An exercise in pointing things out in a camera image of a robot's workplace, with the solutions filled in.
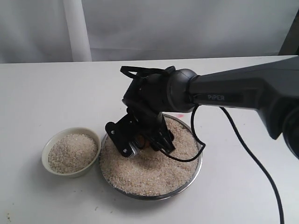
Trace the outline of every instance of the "round metal pan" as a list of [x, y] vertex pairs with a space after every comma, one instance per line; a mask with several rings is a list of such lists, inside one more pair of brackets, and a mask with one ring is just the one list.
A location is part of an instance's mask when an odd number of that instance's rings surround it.
[[[184, 123], [183, 121], [181, 121], [180, 119], [177, 119], [177, 118], [175, 118], [175, 117], [173, 117], [171, 115], [168, 115], [168, 114], [164, 114], [164, 116], [167, 117], [167, 118], [171, 118], [171, 119], [174, 119], [174, 120], [178, 121], [180, 124], [182, 124], [184, 127], [186, 127], [191, 132], [191, 128], [186, 123]], [[103, 141], [102, 141], [102, 147], [104, 146], [107, 137], [108, 137], [108, 135], [106, 134], [105, 137], [103, 138]], [[201, 145], [198, 142], [196, 144], [197, 144], [198, 150], [200, 150]], [[141, 195], [135, 195], [135, 194], [126, 193], [126, 192], [124, 192], [124, 191], [122, 191], [122, 190], [120, 190], [118, 188], [115, 188], [104, 177], [103, 174], [102, 174], [102, 176], [109, 183], [109, 185], [111, 187], [113, 187], [115, 190], [121, 192], [122, 194], [124, 194], [126, 196], [129, 196], [131, 198], [138, 199], [138, 200], [157, 201], [157, 200], [164, 200], [164, 199], [170, 198], [172, 196], [175, 196], [175, 195], [181, 193], [183, 190], [187, 189], [193, 183], [193, 181], [195, 180], [195, 178], [197, 177], [197, 175], [198, 175], [198, 173], [200, 171], [200, 168], [201, 168], [201, 164], [202, 164], [202, 154], [199, 156], [199, 160], [198, 160], [198, 164], [197, 164], [196, 170], [195, 170], [194, 174], [192, 175], [191, 179], [189, 181], [187, 181], [183, 186], [181, 186], [180, 188], [176, 189], [175, 191], [170, 192], [170, 193], [165, 194], [165, 195], [160, 195], [160, 196], [141, 196]]]

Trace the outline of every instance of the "white bowl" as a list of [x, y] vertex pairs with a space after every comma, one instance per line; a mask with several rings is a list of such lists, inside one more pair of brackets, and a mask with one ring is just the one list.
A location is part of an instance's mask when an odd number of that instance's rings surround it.
[[[89, 163], [85, 168], [83, 168], [83, 169], [81, 169], [81, 170], [79, 170], [77, 172], [69, 173], [69, 174], [57, 173], [57, 172], [53, 171], [50, 168], [49, 161], [48, 161], [49, 152], [53, 148], [53, 146], [55, 145], [55, 143], [57, 143], [58, 141], [60, 141], [62, 138], [66, 137], [69, 134], [86, 134], [86, 135], [88, 135], [89, 137], [91, 137], [97, 143], [97, 145], [98, 145], [98, 152], [95, 155], [93, 161], [91, 163]], [[54, 135], [47, 142], [47, 144], [44, 146], [43, 153], [42, 153], [42, 164], [46, 168], [46, 170], [48, 170], [50, 173], [53, 173], [55, 175], [67, 176], [67, 177], [78, 177], [78, 176], [82, 176], [82, 175], [86, 174], [91, 169], [92, 165], [94, 164], [94, 162], [96, 161], [96, 159], [99, 156], [100, 148], [101, 148], [100, 139], [97, 136], [97, 134], [95, 132], [93, 132], [92, 130], [90, 130], [88, 128], [84, 128], [84, 127], [72, 127], [72, 128], [68, 128], [68, 129], [66, 129], [64, 131], [61, 131], [61, 132], [57, 133], [56, 135]]]

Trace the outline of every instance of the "white curtain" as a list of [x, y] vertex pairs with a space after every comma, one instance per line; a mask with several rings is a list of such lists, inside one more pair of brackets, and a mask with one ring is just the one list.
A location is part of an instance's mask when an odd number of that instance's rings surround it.
[[276, 55], [298, 0], [1, 0], [0, 63]]

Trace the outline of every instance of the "rice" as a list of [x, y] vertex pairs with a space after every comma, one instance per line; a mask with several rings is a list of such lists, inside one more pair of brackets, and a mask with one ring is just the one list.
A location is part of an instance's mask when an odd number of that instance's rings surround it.
[[[198, 152], [195, 139], [178, 121], [165, 118], [174, 135], [176, 150], [172, 156], [190, 159]], [[183, 186], [196, 171], [199, 158], [192, 162], [178, 162], [150, 147], [133, 158], [125, 158], [107, 138], [100, 151], [100, 168], [105, 179], [115, 188], [139, 196], [160, 196]]]
[[70, 134], [50, 150], [50, 168], [61, 174], [79, 171], [89, 165], [98, 151], [97, 143], [85, 134]]

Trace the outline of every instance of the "robotic arm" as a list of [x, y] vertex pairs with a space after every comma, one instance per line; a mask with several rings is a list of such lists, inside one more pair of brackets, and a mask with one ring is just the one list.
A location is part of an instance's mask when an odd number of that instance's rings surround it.
[[195, 105], [254, 109], [269, 135], [281, 133], [299, 158], [299, 56], [242, 69], [197, 75], [189, 69], [165, 70], [123, 66], [133, 81], [124, 95], [128, 114], [106, 131], [119, 152], [134, 156], [141, 135], [156, 151], [175, 148], [162, 112], [190, 112]]

